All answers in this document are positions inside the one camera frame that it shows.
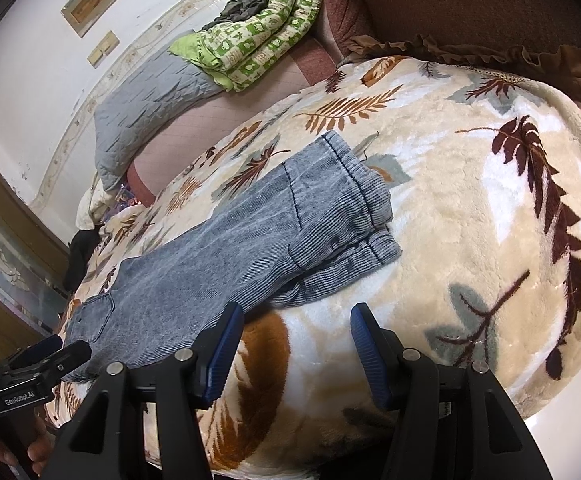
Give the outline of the pink sofa cushion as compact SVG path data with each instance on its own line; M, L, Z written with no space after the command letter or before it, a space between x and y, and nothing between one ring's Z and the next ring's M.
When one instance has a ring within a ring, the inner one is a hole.
M341 55L318 39L301 40L247 90L222 92L168 122L127 171L130 190L148 206L197 156L252 116L331 76Z

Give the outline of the green patterned folded blanket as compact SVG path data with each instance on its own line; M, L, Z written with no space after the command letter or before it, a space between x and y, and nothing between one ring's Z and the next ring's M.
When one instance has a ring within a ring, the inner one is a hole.
M241 92L309 32L322 0L269 0L240 22L222 23L176 40L169 52L200 68L226 91Z

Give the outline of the brown wooden glass door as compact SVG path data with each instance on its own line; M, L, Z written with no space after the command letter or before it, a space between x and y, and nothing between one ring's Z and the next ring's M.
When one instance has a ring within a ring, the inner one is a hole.
M0 361L56 331L68 250L0 174Z

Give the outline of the black cloth at bed edge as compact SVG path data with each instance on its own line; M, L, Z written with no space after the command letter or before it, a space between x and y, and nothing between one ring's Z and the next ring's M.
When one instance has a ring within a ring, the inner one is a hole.
M72 294L83 281L90 258L100 244L100 228L79 230L69 243L68 268L63 279L63 288Z

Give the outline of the dark grey crumpled garment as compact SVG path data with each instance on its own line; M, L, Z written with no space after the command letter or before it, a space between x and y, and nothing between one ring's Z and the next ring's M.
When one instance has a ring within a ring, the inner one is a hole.
M220 14L202 26L202 30L212 29L214 26L223 23L243 22L254 15L266 10L270 0L230 0Z

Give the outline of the grey acid-wash denim pants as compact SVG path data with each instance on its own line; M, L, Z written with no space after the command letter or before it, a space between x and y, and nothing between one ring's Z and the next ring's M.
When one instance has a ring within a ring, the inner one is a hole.
M112 286L67 323L66 341L92 351L70 379L167 358L227 304L297 307L339 292L400 257L392 216L384 179L337 133L323 134L207 221L123 260Z

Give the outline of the leaf-patterned beige plush blanket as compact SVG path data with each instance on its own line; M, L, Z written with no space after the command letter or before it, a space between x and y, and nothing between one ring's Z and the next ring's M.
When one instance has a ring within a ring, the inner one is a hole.
M551 84L405 56L348 64L273 104L153 205L112 218L60 334L123 260L207 221L329 132L387 183L401 254L321 300L246 311L222 396L197 416L217 474L377 477L395 420L374 406L353 345L358 302L435 362L485 362L526 418L581 371L581 107ZM57 387L54 426L92 382Z

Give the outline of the grey quilted pillow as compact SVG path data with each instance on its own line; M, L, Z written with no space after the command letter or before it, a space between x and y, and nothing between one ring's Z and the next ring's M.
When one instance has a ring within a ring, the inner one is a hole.
M104 190L119 184L136 153L172 119L221 91L167 47L151 55L94 112L95 168Z

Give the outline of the beige wall switches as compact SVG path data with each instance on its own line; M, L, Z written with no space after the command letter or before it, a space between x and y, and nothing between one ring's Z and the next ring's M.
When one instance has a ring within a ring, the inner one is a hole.
M106 56L110 55L119 46L119 38L110 30L88 56L88 62L97 68Z

